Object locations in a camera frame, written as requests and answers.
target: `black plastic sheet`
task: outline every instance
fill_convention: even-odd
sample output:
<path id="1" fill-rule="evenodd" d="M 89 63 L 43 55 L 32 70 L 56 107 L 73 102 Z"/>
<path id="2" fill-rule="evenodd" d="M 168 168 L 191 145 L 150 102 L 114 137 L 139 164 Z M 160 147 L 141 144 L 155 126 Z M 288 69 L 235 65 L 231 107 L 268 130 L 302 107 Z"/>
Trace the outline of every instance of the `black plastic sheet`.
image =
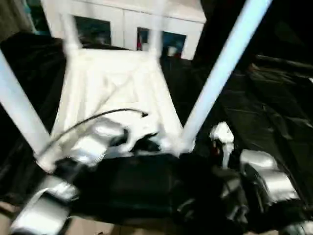
<path id="1" fill-rule="evenodd" d="M 62 41 L 20 33 L 1 43 L 1 50 L 48 130 L 51 130 L 65 71 Z M 182 123 L 207 79 L 207 65 L 162 57 L 162 69 Z M 212 126 L 226 121 L 236 144 L 266 151 L 290 171 L 301 196 L 313 203 L 313 84 L 309 79 L 256 69 L 232 74 L 198 137 L 195 152 L 209 155 Z M 25 196 L 43 174 L 31 150 L 4 110 L 0 158 L 0 195 L 13 203 Z"/>

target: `cabinet door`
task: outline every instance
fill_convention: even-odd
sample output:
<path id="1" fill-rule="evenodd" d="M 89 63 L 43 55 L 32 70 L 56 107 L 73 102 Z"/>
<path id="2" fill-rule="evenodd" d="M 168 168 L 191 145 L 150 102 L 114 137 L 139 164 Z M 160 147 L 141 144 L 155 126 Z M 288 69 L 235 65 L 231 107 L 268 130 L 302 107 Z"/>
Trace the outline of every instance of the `cabinet door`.
<path id="1" fill-rule="evenodd" d="M 97 43 L 124 46 L 123 10 L 73 0 L 70 9 L 80 36 Z"/>
<path id="2" fill-rule="evenodd" d="M 148 36 L 145 34 L 149 34 L 152 18 L 152 15 L 146 13 L 124 11 L 125 48 L 137 50 L 142 43 L 142 38 L 144 42 L 146 41 Z M 202 23 L 165 17 L 162 24 L 162 30 L 165 32 L 163 46 L 176 47 L 181 58 L 192 60 L 202 29 Z"/>
<path id="3" fill-rule="evenodd" d="M 58 1 L 41 1 L 52 36 L 63 38 L 63 27 L 56 5 Z M 69 13 L 75 18 L 81 38 L 124 47 L 123 10 L 82 1 L 67 1 L 70 4 Z"/>

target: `black wire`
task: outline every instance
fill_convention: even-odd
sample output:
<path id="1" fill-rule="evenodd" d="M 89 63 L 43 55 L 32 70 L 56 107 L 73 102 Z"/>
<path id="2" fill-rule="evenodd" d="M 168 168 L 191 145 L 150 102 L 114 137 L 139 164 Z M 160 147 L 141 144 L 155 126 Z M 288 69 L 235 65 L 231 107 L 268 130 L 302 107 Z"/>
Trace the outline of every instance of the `black wire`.
<path id="1" fill-rule="evenodd" d="M 84 124 L 84 123 L 87 123 L 91 120 L 94 120 L 98 117 L 101 117 L 101 116 L 104 116 L 104 115 L 107 115 L 107 114 L 111 114 L 111 113 L 116 113 L 116 112 L 123 112 L 123 111 L 133 111 L 133 112 L 138 112 L 138 113 L 141 113 L 142 117 L 145 117 L 148 115 L 148 113 L 142 111 L 142 110 L 139 110 L 139 109 L 113 109 L 113 110 L 109 110 L 109 111 L 105 111 L 103 113 L 100 113 L 100 114 L 96 114 L 96 115 L 93 115 L 83 121 L 80 121 L 78 123 L 76 123 L 75 125 L 73 125 L 72 127 L 70 127 L 69 129 L 67 129 L 66 131 L 62 132 L 61 134 L 59 134 L 56 138 L 54 138 L 50 143 L 47 144 L 47 146 L 39 153 L 36 155 L 36 158 L 40 158 L 51 146 L 53 146 L 57 141 L 60 140 L 60 138 L 62 138 L 64 135 L 68 134 L 70 131 L 76 129 L 78 126 Z"/>

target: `white cabinet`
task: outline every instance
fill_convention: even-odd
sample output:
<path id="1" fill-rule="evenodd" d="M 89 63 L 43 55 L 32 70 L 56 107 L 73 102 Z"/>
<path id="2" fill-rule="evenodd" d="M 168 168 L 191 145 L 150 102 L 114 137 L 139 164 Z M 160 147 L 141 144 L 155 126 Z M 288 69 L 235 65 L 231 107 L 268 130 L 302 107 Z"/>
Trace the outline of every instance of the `white cabinet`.
<path id="1" fill-rule="evenodd" d="M 125 10 L 125 48 L 130 50 L 136 50 L 138 28 L 150 29 L 152 17 L 153 16 L 150 14 Z M 186 39 L 184 41 L 181 57 L 183 59 L 192 60 L 201 36 L 202 29 L 203 24 L 201 23 L 166 17 L 164 18 L 162 30 L 169 33 L 185 35 Z"/>
<path id="2" fill-rule="evenodd" d="M 41 0 L 53 37 L 63 38 L 57 0 Z M 150 29 L 154 0 L 62 0 L 74 16 L 110 23 L 112 46 L 137 49 L 138 28 Z M 168 0 L 162 30 L 184 35 L 181 57 L 192 60 L 206 21 L 200 0 Z"/>

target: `silver metal part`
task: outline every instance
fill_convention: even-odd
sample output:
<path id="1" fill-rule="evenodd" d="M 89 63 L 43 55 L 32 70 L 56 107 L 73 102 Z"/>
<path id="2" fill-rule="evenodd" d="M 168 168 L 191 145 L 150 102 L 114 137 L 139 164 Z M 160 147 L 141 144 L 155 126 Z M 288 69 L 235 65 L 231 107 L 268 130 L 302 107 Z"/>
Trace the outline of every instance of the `silver metal part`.
<path id="1" fill-rule="evenodd" d="M 57 235 L 69 215 L 69 208 L 63 203 L 77 196 L 78 189 L 75 186 L 55 176 L 47 176 L 13 221 L 10 232 Z"/>
<path id="2" fill-rule="evenodd" d="M 259 182 L 268 204 L 299 198 L 289 177 L 280 171 L 259 172 Z"/>
<path id="3" fill-rule="evenodd" d="M 243 173 L 258 186 L 263 206 L 299 198 L 288 175 L 278 169 L 270 154 L 244 149 L 240 163 Z"/>
<path id="4" fill-rule="evenodd" d="M 124 135 L 121 124 L 102 117 L 85 131 L 67 155 L 86 165 L 97 165 L 104 158 L 111 141 Z"/>
<path id="5" fill-rule="evenodd" d="M 277 170 L 276 160 L 268 153 L 244 149 L 240 155 L 241 165 L 250 164 L 257 171 Z"/>
<path id="6" fill-rule="evenodd" d="M 47 176 L 39 185 L 37 192 L 44 191 L 63 201 L 73 200 L 79 193 L 74 185 L 55 176 Z"/>
<path id="7" fill-rule="evenodd" d="M 57 235 L 64 226 L 69 209 L 57 201 L 41 195 L 27 204 L 11 225 L 10 233 Z"/>

